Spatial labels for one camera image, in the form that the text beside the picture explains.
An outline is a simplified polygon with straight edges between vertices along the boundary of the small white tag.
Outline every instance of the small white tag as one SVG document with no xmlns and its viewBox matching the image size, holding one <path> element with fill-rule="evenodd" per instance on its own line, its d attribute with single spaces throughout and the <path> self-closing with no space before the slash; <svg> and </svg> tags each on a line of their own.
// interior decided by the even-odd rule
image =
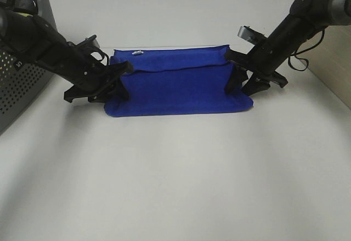
<svg viewBox="0 0 351 241">
<path fill-rule="evenodd" d="M 141 50 L 139 50 L 139 51 L 134 51 L 134 52 L 132 53 L 133 56 L 143 55 L 143 54 L 144 54 L 144 52 L 141 51 Z"/>
</svg>

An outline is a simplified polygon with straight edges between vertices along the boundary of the black cable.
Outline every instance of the black cable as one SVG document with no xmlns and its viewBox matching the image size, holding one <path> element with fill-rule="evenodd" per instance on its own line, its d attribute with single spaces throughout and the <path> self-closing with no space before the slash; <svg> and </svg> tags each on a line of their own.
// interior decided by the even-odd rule
<svg viewBox="0 0 351 241">
<path fill-rule="evenodd" d="M 320 40 L 317 42 L 316 45 L 313 45 L 312 47 L 307 48 L 307 49 L 305 49 L 305 50 L 302 50 L 302 51 L 300 51 L 300 52 L 298 52 L 298 49 L 296 49 L 296 50 L 294 51 L 294 53 L 288 57 L 287 63 L 288 63 L 288 65 L 289 65 L 289 67 L 292 68 L 293 70 L 296 70 L 296 71 L 305 71 L 306 69 L 308 69 L 309 60 L 308 60 L 308 59 L 304 59 L 304 58 L 299 58 L 297 55 L 303 54 L 303 53 L 305 53 L 305 52 L 307 52 L 307 51 L 310 51 L 310 50 L 312 50 L 312 49 L 318 47 L 318 46 L 323 42 L 324 36 L 325 36 L 325 30 L 322 30 L 321 38 L 320 38 Z M 291 57 L 292 57 L 292 56 L 295 57 L 296 59 L 300 60 L 300 61 L 305 61 L 305 62 L 306 62 L 306 67 L 305 67 L 304 69 L 302 69 L 302 70 L 299 70 L 299 69 L 295 68 L 295 67 L 292 65 L 292 63 L 291 63 Z"/>
<path fill-rule="evenodd" d="M 321 35 L 320 40 L 317 42 L 316 45 L 314 45 L 314 46 L 312 46 L 312 47 L 310 47 L 310 48 L 307 48 L 307 49 L 305 49 L 305 50 L 302 50 L 302 51 L 300 51 L 300 52 L 297 52 L 295 55 L 300 55 L 300 54 L 302 54 L 302 53 L 305 53 L 305 52 L 307 52 L 307 51 L 310 51 L 310 50 L 312 50 L 312 49 L 318 47 L 318 46 L 320 45 L 320 43 L 323 42 L 323 40 L 324 40 L 324 35 L 325 35 L 325 30 L 322 30 L 322 35 Z"/>
</svg>

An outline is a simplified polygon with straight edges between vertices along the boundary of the blue cloth bag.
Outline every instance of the blue cloth bag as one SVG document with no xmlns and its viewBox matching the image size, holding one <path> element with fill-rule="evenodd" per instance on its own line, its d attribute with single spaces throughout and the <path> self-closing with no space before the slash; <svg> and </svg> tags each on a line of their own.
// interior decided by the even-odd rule
<svg viewBox="0 0 351 241">
<path fill-rule="evenodd" d="M 105 111 L 113 117 L 245 111 L 252 100 L 236 89 L 224 93 L 233 64 L 228 45 L 177 50 L 115 50 L 111 64 L 130 61 L 134 72 L 121 77 L 130 100 L 113 97 Z"/>
</svg>

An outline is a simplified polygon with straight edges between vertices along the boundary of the gray plastic basket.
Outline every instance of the gray plastic basket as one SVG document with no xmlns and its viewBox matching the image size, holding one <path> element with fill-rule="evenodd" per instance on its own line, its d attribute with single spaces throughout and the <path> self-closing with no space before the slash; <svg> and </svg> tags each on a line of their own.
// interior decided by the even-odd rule
<svg viewBox="0 0 351 241">
<path fill-rule="evenodd" d="M 56 28 L 49 0 L 36 0 L 36 3 L 39 16 Z M 17 71 L 14 62 L 15 57 L 0 50 L 0 134 L 35 99 L 52 76 L 31 64 Z"/>
</svg>

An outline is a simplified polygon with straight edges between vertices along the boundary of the white table surface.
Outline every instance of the white table surface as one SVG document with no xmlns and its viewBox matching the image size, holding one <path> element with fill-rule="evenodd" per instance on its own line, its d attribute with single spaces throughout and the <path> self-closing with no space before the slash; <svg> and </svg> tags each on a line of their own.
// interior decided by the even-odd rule
<svg viewBox="0 0 351 241">
<path fill-rule="evenodd" d="M 50 0 L 112 48 L 232 45 L 293 0 Z M 351 111 L 312 73 L 242 113 L 108 117 L 55 77 L 0 136 L 0 240 L 350 240 Z"/>
</svg>

